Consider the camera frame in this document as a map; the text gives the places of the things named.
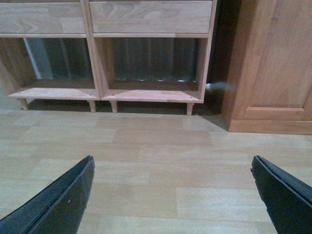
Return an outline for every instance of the light wooden furniture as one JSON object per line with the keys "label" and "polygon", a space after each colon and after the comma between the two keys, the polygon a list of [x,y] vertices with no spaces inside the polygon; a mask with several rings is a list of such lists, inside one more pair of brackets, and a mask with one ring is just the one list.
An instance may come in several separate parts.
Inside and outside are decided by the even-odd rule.
{"label": "light wooden furniture", "polygon": [[312,134],[312,2],[243,0],[222,114],[231,132]]}
{"label": "light wooden furniture", "polygon": [[[5,93],[26,98],[203,103],[216,0],[98,1],[0,0],[1,83]],[[86,38],[94,80],[36,80],[22,38]],[[193,82],[117,81],[113,38],[196,38]]]}

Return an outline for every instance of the wood plank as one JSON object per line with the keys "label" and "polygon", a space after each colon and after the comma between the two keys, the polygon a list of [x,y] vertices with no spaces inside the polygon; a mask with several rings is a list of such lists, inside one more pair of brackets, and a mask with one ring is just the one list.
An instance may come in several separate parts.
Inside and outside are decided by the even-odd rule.
{"label": "wood plank", "polygon": [[312,121],[232,119],[229,132],[312,135]]}
{"label": "wood plank", "polygon": [[94,84],[98,90],[100,96],[104,95],[105,90],[108,89],[106,82],[103,80],[103,76],[99,66],[99,58],[97,56],[97,48],[93,36],[93,27],[91,20],[90,5],[88,0],[80,0],[80,5],[82,8],[82,18],[86,31],[88,50],[90,56],[90,63],[92,67],[92,74],[94,79]]}
{"label": "wood plank", "polygon": [[23,33],[0,33],[0,38],[86,38],[85,34],[23,34]]}
{"label": "wood plank", "polygon": [[109,90],[101,100],[203,103],[198,92],[162,90]]}
{"label": "wood plank", "polygon": [[196,91],[194,82],[171,82],[171,81],[114,81],[111,89],[122,90],[166,90],[166,91]]}
{"label": "wood plank", "polygon": [[99,100],[96,89],[69,88],[21,88],[10,94],[11,98],[63,99],[63,100]]}
{"label": "wood plank", "polygon": [[208,38],[207,33],[94,33],[95,38]]}
{"label": "wood plank", "polygon": [[248,107],[245,119],[301,120],[303,114],[303,108]]}
{"label": "wood plank", "polygon": [[0,3],[0,33],[84,34],[79,3]]}
{"label": "wood plank", "polygon": [[[0,0],[6,3],[42,3],[42,0]],[[79,0],[44,0],[44,2],[79,2]]]}
{"label": "wood plank", "polygon": [[208,33],[211,1],[91,2],[95,33]]}

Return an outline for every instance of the wooden drawer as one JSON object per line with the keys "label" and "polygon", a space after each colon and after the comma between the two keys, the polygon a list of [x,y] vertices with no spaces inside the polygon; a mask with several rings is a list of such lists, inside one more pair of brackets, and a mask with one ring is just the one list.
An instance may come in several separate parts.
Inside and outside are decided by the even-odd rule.
{"label": "wooden drawer", "polygon": [[208,33],[211,1],[95,1],[95,33]]}
{"label": "wooden drawer", "polygon": [[0,33],[84,34],[80,3],[0,3]]}

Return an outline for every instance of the wood grain pattern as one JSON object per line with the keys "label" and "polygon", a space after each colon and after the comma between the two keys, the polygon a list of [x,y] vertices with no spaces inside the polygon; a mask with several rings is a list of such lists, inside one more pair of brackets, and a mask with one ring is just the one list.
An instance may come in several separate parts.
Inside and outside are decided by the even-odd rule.
{"label": "wood grain pattern", "polygon": [[91,2],[95,33],[208,33],[211,1]]}
{"label": "wood grain pattern", "polygon": [[198,92],[162,90],[109,90],[101,100],[203,103]]}
{"label": "wood grain pattern", "polygon": [[0,38],[86,38],[85,34],[20,34],[20,33],[0,33]]}
{"label": "wood grain pattern", "polygon": [[232,119],[229,131],[312,135],[312,121]]}
{"label": "wood grain pattern", "polygon": [[0,33],[85,34],[79,3],[0,3]]}
{"label": "wood grain pattern", "polygon": [[311,10],[310,0],[279,1],[275,5],[252,106],[303,107],[312,88]]}
{"label": "wood grain pattern", "polygon": [[302,120],[303,108],[248,107],[245,119]]}
{"label": "wood grain pattern", "polygon": [[63,100],[99,100],[99,94],[96,89],[72,88],[21,88],[16,93],[10,94],[9,97]]}
{"label": "wood grain pattern", "polygon": [[288,133],[309,132],[302,121],[312,119],[311,10],[308,0],[242,1],[222,110],[230,131],[273,131],[268,121],[244,121],[253,119],[276,120],[279,133],[299,121]]}
{"label": "wood grain pattern", "polygon": [[207,33],[94,33],[95,38],[208,38]]}

